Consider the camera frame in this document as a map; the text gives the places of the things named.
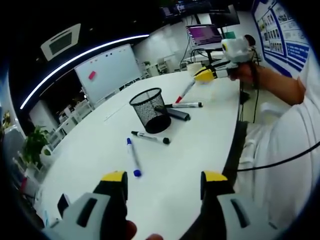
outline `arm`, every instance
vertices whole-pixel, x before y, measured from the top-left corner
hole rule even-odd
[[[280,75],[269,68],[256,66],[259,86],[264,88],[289,105],[301,104],[305,97],[306,89],[300,79]],[[230,76],[245,83],[253,83],[251,70],[247,64],[240,65]]]

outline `desk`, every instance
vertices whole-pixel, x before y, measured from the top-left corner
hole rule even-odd
[[[71,203],[92,192],[101,177],[113,171],[128,173],[127,219],[137,225],[134,239],[158,233],[179,239],[200,213],[201,171],[222,172],[234,136],[239,109],[239,81],[218,78],[195,84],[183,99],[202,101],[203,108],[184,108],[191,120],[172,119],[157,136],[170,145],[131,135],[144,131],[129,101],[149,88],[162,89],[165,103],[173,103],[191,81],[188,72],[175,72],[138,81],[100,105],[56,147],[56,160],[41,186],[42,203],[52,221],[60,218],[62,193]],[[132,138],[142,177],[133,176],[126,138]]]
[[[205,51],[202,52],[202,54],[204,56],[202,56],[201,54],[197,54],[195,55],[195,62],[204,62],[204,61],[209,61],[208,59],[208,55]],[[192,59],[190,57],[185,58],[183,61],[184,62],[191,62],[194,61],[194,57],[192,57]],[[224,52],[223,51],[213,51],[211,52],[211,57],[212,59],[222,59],[224,57]]]

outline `office floor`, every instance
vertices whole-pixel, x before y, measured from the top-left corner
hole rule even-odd
[[[250,99],[246,101],[243,106],[243,121],[248,121],[252,123],[254,120],[257,91],[253,89],[249,89],[249,90],[245,89],[244,91],[250,94]],[[282,100],[274,96],[272,93],[266,90],[260,89],[258,103],[256,107],[255,123],[261,123],[260,105],[265,102],[274,104],[276,106],[288,106],[285,102],[283,102]],[[239,119],[240,119],[241,109],[242,109],[242,106],[240,106],[240,110],[239,110]],[[277,117],[272,115],[267,115],[265,117],[265,122],[267,124],[272,124],[276,120],[277,120]]]

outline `person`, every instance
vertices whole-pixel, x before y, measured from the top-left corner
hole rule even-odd
[[[310,50],[297,79],[255,66],[259,87],[291,107],[272,125],[248,123],[243,136],[238,169],[265,166],[293,157],[320,141],[320,69]],[[241,64],[231,80],[253,84],[248,64]],[[287,227],[299,214],[316,185],[320,148],[271,168],[238,172],[235,188],[267,209],[269,219]]]

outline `laptop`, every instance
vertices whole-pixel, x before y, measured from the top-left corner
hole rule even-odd
[[[186,26],[186,29],[194,43],[192,49],[218,50],[222,48],[223,38],[215,25],[191,25]]]

